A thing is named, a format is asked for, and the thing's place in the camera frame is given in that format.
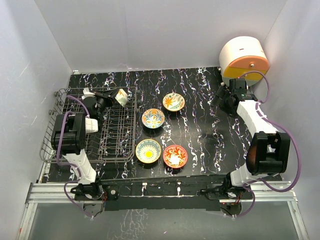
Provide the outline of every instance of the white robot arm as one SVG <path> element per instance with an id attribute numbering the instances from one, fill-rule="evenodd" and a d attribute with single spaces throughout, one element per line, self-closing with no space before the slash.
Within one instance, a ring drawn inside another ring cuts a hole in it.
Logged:
<path id="1" fill-rule="evenodd" d="M 57 115 L 51 135 L 51 146 L 57 150 L 57 155 L 61 153 L 69 162 L 67 165 L 73 168 L 80 184 L 91 184 L 96 181 L 97 173 L 92 168 L 85 151 L 86 134 L 98 132 L 99 121 L 106 107 L 111 107 L 115 101 L 124 107 L 128 96 L 121 88 L 96 92 L 90 92 L 88 88 L 85 88 L 82 102 L 70 95 L 66 97 L 81 104 L 87 116 L 85 117 L 84 113 L 72 112 Z"/>
<path id="2" fill-rule="evenodd" d="M 246 80 L 231 79 L 230 86 L 220 92 L 223 94 L 220 108 L 232 116 L 239 115 L 252 136 L 245 164 L 230 173 L 229 186 L 240 187 L 271 174 L 283 173 L 287 168 L 290 137 L 264 120 L 267 116 L 257 98 L 247 93 Z"/>

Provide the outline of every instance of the white enclosure wall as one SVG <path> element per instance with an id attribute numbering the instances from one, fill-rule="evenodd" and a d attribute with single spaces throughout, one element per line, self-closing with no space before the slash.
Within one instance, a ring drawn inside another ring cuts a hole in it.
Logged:
<path id="1" fill-rule="evenodd" d="M 71 69 L 33 0 L 0 0 L 0 239 L 15 239 L 53 91 L 68 84 Z"/>
<path id="2" fill-rule="evenodd" d="M 288 0 L 264 43 L 270 61 L 270 99 L 261 107 L 268 118 L 286 126 L 302 155 L 302 173 L 294 188 L 310 239 L 320 235 L 320 2 Z M 258 98 L 266 96 L 264 81 Z M 290 148 L 284 177 L 293 180 L 297 157 Z"/>
<path id="3" fill-rule="evenodd" d="M 219 65 L 224 44 L 264 42 L 286 0 L 35 0 L 71 69 Z"/>

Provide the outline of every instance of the black marble surface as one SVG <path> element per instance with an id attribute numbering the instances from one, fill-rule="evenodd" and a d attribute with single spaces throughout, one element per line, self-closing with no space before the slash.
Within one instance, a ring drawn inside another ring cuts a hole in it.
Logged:
<path id="1" fill-rule="evenodd" d="M 130 87 L 141 90 L 142 105 L 137 116 L 137 145 L 141 140 L 158 141 L 162 151 L 170 145 L 187 150 L 188 162 L 181 169 L 164 164 L 162 155 L 152 164 L 141 163 L 136 156 L 128 163 L 92 163 L 101 179 L 225 174 L 245 162 L 251 136 L 241 118 L 232 118 L 218 106 L 211 107 L 221 82 L 215 67 L 79 74 L 70 77 L 70 88 Z M 163 97 L 176 92 L 185 99 L 177 113 L 165 111 Z M 162 109 L 163 126 L 156 132 L 143 128 L 141 116 L 150 108 Z M 74 179 L 69 167 L 50 166 L 48 182 Z"/>

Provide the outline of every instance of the metal wire basket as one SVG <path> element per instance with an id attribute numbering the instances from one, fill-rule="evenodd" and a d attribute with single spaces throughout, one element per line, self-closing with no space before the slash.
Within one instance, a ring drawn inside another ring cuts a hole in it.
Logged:
<path id="1" fill-rule="evenodd" d="M 85 152 L 91 163 L 125 163 L 135 154 L 135 133 L 137 116 L 137 88 L 115 87 L 128 93 L 128 101 L 125 107 L 116 102 L 112 107 L 107 107 L 103 112 L 103 120 L 99 131 L 86 135 Z M 91 92 L 106 91 L 107 87 L 89 88 Z M 60 89 L 55 92 L 56 101 L 49 111 L 50 120 L 46 129 L 40 149 L 40 158 L 47 162 L 56 161 L 56 151 L 51 146 L 51 135 L 54 129 L 56 116 L 67 111 L 84 113 L 82 106 L 66 98 L 66 95 L 74 96 L 81 100 L 83 88 Z"/>

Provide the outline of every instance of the ceramic bowl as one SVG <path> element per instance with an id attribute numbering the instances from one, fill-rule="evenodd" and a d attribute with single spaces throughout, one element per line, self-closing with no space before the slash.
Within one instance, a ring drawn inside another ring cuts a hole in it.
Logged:
<path id="1" fill-rule="evenodd" d="M 135 148 L 135 155 L 141 162 L 151 164 L 161 155 L 160 144 L 152 139 L 142 140 Z"/>
<path id="2" fill-rule="evenodd" d="M 171 145 L 163 151 L 163 160 L 169 167 L 179 169 L 187 163 L 188 154 L 182 146 Z"/>
<path id="3" fill-rule="evenodd" d="M 163 106 L 170 112 L 177 112 L 185 106 L 185 99 L 178 93 L 169 93 L 164 96 Z"/>
<path id="4" fill-rule="evenodd" d="M 165 121 L 164 113 L 156 108 L 145 111 L 142 115 L 142 123 L 149 129 L 159 128 Z"/>

